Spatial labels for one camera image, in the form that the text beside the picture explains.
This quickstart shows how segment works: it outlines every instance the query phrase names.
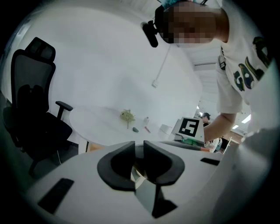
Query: small plant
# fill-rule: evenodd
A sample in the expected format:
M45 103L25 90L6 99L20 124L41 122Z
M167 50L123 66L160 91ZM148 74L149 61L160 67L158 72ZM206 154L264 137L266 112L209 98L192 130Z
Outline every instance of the small plant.
M130 110L124 110L121 112L121 119L127 122L127 129L128 129L128 124L132 121L135 121L134 115L130 112Z

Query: chair seat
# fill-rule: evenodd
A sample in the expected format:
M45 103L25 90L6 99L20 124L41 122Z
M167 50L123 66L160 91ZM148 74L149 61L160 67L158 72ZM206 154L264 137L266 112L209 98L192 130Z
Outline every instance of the chair seat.
M36 161L43 160L64 147L72 129L50 113L21 118L18 138L27 154Z

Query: white ceiling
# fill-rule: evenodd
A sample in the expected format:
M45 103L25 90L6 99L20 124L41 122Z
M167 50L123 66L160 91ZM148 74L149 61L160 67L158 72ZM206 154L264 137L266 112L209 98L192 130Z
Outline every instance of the white ceiling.
M143 13L144 15L153 18L155 10L161 5L157 0L113 0L123 4L130 5L134 10ZM218 8L221 5L221 0L208 0L206 3L210 7ZM215 71L215 63L220 54L220 41L213 40L209 44L201 45L195 48L183 48L183 51L194 65L195 73L199 76L202 85L203 93L199 102L201 112L211 114L211 121L217 116L217 75ZM247 132L248 123L241 123L251 113L250 107L243 103L243 110L238 113L236 124L239 127L233 130L236 133L243 134Z

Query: headset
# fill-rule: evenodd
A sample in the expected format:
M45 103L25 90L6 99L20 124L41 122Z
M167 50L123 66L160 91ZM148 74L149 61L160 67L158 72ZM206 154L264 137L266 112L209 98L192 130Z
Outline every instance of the headset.
M207 0L203 0L200 5L205 5ZM158 46L158 40L156 34L160 33L163 40L169 44L174 43L173 34L168 32L168 17L164 14L165 9L161 5L155 11L154 22L153 20L143 22L142 29L147 36L150 45L152 47Z

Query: desk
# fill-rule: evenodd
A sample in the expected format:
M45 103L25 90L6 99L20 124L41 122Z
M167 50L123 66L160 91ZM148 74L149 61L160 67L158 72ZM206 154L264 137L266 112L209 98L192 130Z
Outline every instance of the desk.
M136 118L129 124L120 118L120 111L104 107L94 106L90 109L86 107L74 108L69 120L72 128L79 136L79 154L86 152L88 142L93 142L103 146L110 146L127 141L135 141L136 145L143 144L144 140L163 141L169 135L152 123L147 125L151 133L143 128L143 120Z

